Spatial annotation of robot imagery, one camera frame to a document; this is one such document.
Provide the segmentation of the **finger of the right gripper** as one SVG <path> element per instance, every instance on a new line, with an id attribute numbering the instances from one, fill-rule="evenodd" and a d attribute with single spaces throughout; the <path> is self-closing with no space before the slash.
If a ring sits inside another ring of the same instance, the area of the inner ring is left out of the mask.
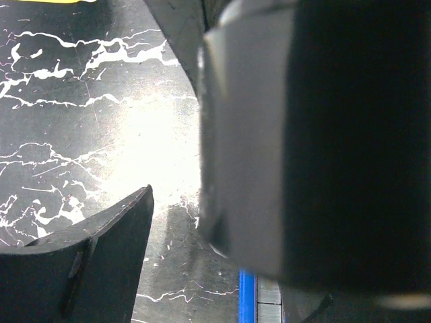
<path id="1" fill-rule="evenodd" d="M 203 39 L 216 24 L 210 0 L 146 0 L 145 4 L 184 69 L 199 101 L 203 95 Z"/>

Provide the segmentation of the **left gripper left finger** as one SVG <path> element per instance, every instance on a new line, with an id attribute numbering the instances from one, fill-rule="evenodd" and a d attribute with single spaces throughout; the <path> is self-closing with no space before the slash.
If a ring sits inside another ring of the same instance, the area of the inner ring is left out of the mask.
<path id="1" fill-rule="evenodd" d="M 1 249 L 2 322 L 130 322 L 152 224 L 151 186 L 79 223 Z"/>

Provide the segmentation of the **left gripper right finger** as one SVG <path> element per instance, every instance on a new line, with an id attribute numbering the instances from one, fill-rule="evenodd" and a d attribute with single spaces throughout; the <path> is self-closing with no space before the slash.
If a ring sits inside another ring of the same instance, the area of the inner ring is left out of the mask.
<path id="1" fill-rule="evenodd" d="M 394 310 L 368 299 L 279 286 L 288 322 L 429 322 L 430 310 Z"/>

